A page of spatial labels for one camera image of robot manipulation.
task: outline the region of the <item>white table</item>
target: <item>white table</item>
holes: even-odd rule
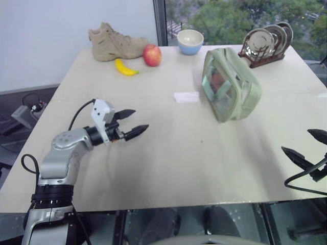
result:
[[[117,111],[136,110],[121,121],[123,131],[150,126],[131,141],[97,146],[83,158],[73,200],[79,211],[320,197],[284,187],[284,180],[301,169],[281,146],[313,163],[323,158],[326,146],[306,130],[327,129],[326,88],[289,47],[283,60],[253,69],[263,90],[253,113],[219,124],[201,88],[205,54],[216,47],[204,46],[195,56],[161,47],[159,67],[147,67],[142,58],[126,61],[140,70],[133,77],[83,50],[10,171],[0,191],[0,212],[25,212],[29,206],[35,177],[22,168],[21,155],[30,153],[41,163],[53,137],[94,97],[111,102]],[[199,102],[175,102],[174,93],[194,91],[200,92]],[[74,128],[93,125],[90,109],[81,112]],[[327,178],[316,183],[306,176],[294,184],[327,191]]]

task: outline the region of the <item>plate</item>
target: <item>plate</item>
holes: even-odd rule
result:
[[[258,56],[260,53],[263,57],[269,56],[274,49],[274,38],[265,29],[257,28],[250,31],[246,39],[248,39],[246,53],[251,57]]]
[[[293,30],[290,24],[288,24],[287,22],[278,22],[276,25],[282,27],[284,29],[284,31],[286,32],[286,36],[287,36],[287,40],[286,40],[286,45],[285,45],[285,49],[288,48],[289,45],[291,45],[291,42],[293,40]]]
[[[283,52],[283,50],[286,46],[286,41],[287,41],[286,31],[282,27],[280,27],[276,24],[270,24],[270,25],[266,26],[265,29],[267,31],[269,31],[274,38],[275,49],[276,49],[276,50],[274,50],[274,54],[278,55],[281,52]]]

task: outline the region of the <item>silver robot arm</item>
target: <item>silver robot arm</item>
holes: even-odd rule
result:
[[[118,139],[129,140],[145,131],[148,125],[138,126],[128,133],[118,129],[117,120],[134,112],[124,110],[115,113],[111,104],[95,100],[91,113],[95,127],[66,131],[53,139],[51,150],[41,164],[22,245],[45,244],[44,239],[52,244],[69,243],[67,237],[72,226],[69,220],[73,216],[73,189],[80,160],[98,144],[109,144]]]

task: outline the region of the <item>bag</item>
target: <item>bag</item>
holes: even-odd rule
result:
[[[261,98],[256,77],[231,47],[208,51],[202,87],[219,122],[246,118]]]

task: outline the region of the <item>blue bowl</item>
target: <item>blue bowl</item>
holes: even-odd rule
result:
[[[203,45],[203,35],[195,30],[182,30],[177,34],[180,51],[186,55],[196,54]]]

